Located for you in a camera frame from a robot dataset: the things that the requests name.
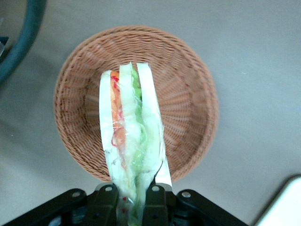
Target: wicker basket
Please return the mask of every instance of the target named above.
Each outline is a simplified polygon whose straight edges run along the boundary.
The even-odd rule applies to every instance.
[[[61,69],[55,120],[72,157],[102,181],[110,180],[100,136],[101,74],[130,61],[153,72],[170,173],[176,181],[208,151],[218,122],[218,101],[207,67],[183,41],[146,26],[121,26],[81,43]]]

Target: shredded carrot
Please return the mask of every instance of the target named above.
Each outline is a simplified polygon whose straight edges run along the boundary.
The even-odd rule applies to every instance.
[[[122,160],[122,167],[125,168],[124,151],[126,147],[126,129],[122,112],[122,104],[119,89],[119,72],[111,72],[111,106],[114,134],[112,137],[112,145],[118,148],[119,155]]]

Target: metal screw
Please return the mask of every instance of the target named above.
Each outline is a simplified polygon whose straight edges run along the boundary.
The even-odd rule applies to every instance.
[[[76,198],[76,197],[79,197],[80,196],[80,192],[74,192],[73,194],[72,194],[72,197],[73,198]]]
[[[111,186],[107,186],[107,187],[105,188],[105,191],[106,191],[106,192],[110,192],[112,189],[113,189],[113,188],[112,188]]]
[[[153,192],[158,192],[160,190],[158,186],[153,186],[151,189]]]
[[[191,197],[191,194],[189,192],[182,192],[182,196],[184,198],[190,198]]]

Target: wrapped sandwich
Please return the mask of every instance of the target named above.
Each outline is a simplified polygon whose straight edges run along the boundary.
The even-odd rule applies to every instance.
[[[103,149],[119,190],[120,225],[142,224],[145,194],[165,158],[163,124],[147,63],[129,63],[101,76],[99,116]]]

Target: gray floor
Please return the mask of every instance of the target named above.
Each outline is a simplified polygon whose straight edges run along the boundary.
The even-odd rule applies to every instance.
[[[15,40],[24,0],[1,0],[0,35]],[[183,39],[214,78],[220,123],[190,188],[250,224],[279,185],[301,173],[301,1],[50,0],[30,53],[0,90],[0,224],[70,189],[100,183],[57,133],[59,70],[84,39],[143,24]]]

